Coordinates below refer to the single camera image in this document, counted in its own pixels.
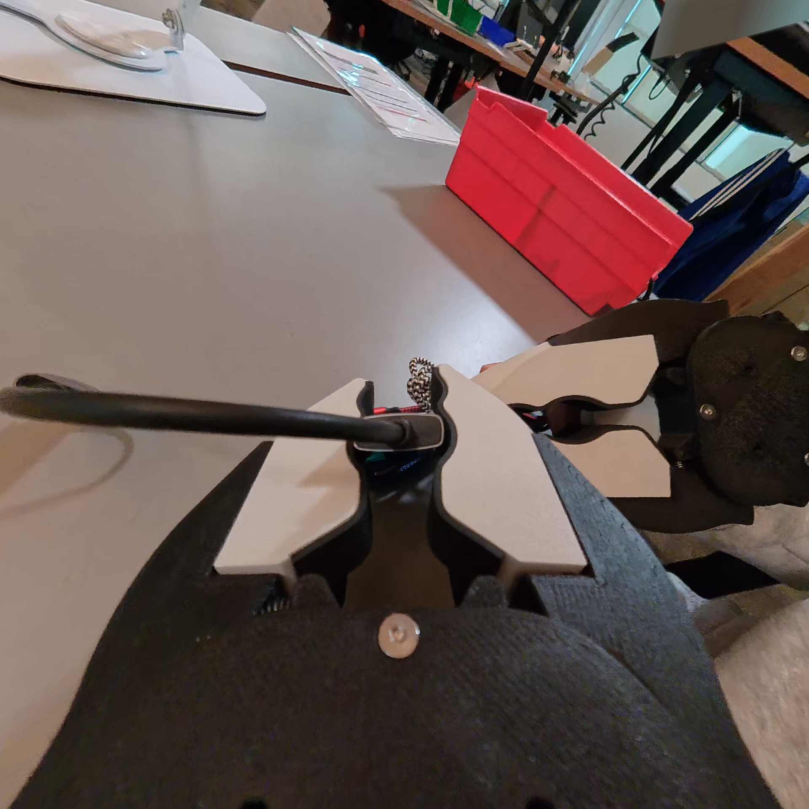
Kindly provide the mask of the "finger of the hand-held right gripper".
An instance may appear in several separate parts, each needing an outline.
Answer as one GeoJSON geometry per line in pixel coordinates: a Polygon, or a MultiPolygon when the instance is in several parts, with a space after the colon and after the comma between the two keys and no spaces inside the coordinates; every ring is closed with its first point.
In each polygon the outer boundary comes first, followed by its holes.
{"type": "Polygon", "coordinates": [[[577,399],[606,409],[645,398],[659,367],[652,335],[527,349],[472,381],[508,405],[577,399]]]}
{"type": "Polygon", "coordinates": [[[659,448],[655,404],[581,411],[580,424],[551,442],[607,498],[669,498],[671,467],[659,448]]]}

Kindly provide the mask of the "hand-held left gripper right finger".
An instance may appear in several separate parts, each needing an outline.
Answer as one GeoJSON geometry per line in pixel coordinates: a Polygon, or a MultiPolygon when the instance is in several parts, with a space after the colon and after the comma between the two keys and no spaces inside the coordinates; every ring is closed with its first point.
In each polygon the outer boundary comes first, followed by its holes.
{"type": "Polygon", "coordinates": [[[499,579],[580,574],[587,558],[536,436],[494,394],[448,364],[434,369],[435,411],[450,444],[436,469],[434,506],[460,536],[437,542],[450,571],[499,579]]]}

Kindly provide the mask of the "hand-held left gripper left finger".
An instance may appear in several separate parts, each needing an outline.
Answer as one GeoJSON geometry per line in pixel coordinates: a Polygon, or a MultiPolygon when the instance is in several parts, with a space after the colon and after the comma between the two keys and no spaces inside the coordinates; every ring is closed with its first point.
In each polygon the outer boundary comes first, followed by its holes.
{"type": "Polygon", "coordinates": [[[278,437],[214,560],[216,573],[298,577],[308,552],[346,528],[361,478],[338,439],[278,437]]]}

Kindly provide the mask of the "grey usb hub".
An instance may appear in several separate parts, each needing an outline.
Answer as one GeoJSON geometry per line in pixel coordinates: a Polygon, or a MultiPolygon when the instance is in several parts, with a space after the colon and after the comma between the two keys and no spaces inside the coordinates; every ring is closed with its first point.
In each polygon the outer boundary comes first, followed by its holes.
{"type": "Polygon", "coordinates": [[[435,413],[376,413],[369,417],[368,420],[388,426],[403,427],[404,438],[395,444],[376,440],[354,442],[354,447],[360,451],[391,453],[434,450],[439,448],[444,442],[444,421],[435,413]]]}

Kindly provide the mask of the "red plastic bin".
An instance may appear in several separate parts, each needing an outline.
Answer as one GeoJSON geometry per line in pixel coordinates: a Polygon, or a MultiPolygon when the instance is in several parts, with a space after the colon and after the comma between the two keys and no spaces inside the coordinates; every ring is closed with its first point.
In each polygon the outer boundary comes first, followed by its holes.
{"type": "Polygon", "coordinates": [[[693,232],[543,108],[485,87],[446,187],[588,316],[639,298],[693,232]]]}

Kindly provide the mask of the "black legged table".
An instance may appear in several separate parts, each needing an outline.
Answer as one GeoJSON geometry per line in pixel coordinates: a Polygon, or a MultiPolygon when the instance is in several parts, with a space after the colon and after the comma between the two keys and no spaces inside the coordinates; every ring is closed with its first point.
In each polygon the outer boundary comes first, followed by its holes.
{"type": "Polygon", "coordinates": [[[807,145],[807,73],[750,37],[652,61],[677,86],[622,169],[677,210],[675,184],[736,124],[807,145]]]}

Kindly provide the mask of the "wooden edged desk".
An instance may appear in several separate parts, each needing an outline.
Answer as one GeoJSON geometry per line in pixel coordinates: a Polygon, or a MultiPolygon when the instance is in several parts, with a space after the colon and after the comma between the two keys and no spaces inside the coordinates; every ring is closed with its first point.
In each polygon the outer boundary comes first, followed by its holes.
{"type": "MultiPolygon", "coordinates": [[[[494,46],[477,33],[469,35],[450,22],[449,19],[444,18],[437,11],[433,11],[426,3],[411,1],[384,1],[383,3],[409,18],[425,24],[439,34],[449,37],[454,42],[472,49],[475,53],[487,58],[504,70],[511,71],[511,73],[521,77],[526,77],[530,71],[528,62],[520,56],[494,46]]],[[[586,104],[597,104],[598,102],[595,98],[574,86],[571,81],[562,83],[558,78],[553,77],[552,64],[549,58],[543,63],[532,81],[549,91],[567,93],[586,104]]]]}

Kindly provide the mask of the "laminated paper sheet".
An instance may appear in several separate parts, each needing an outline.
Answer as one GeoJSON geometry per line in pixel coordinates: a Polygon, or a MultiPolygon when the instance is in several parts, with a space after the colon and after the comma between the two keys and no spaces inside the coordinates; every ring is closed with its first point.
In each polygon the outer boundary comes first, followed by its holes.
{"type": "Polygon", "coordinates": [[[402,78],[373,56],[339,46],[298,27],[291,35],[338,85],[401,139],[457,147],[460,132],[402,78]]]}

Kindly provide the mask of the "small green bin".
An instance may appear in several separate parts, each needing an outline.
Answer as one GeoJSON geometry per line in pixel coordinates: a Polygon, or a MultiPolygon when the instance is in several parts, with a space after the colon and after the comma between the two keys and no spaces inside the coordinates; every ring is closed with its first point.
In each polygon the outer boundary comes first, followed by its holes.
{"type": "Polygon", "coordinates": [[[467,35],[474,35],[480,29],[484,15],[482,2],[433,1],[435,10],[453,26],[467,35]]]}

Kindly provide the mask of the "silver laptop stand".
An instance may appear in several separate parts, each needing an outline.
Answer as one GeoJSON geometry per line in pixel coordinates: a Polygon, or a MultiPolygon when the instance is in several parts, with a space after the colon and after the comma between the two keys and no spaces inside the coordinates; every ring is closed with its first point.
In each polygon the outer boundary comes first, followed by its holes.
{"type": "Polygon", "coordinates": [[[1,2],[1,76],[90,96],[265,116],[265,102],[189,31],[200,2],[1,2]]]}

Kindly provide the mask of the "wooden frame beam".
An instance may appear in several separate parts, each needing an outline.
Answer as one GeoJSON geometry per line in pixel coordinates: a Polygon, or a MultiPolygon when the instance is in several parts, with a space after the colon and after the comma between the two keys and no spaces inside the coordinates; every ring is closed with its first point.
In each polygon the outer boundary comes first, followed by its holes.
{"type": "Polygon", "coordinates": [[[790,222],[747,260],[707,301],[725,300],[733,316],[780,311],[807,324],[808,225],[790,222]]]}

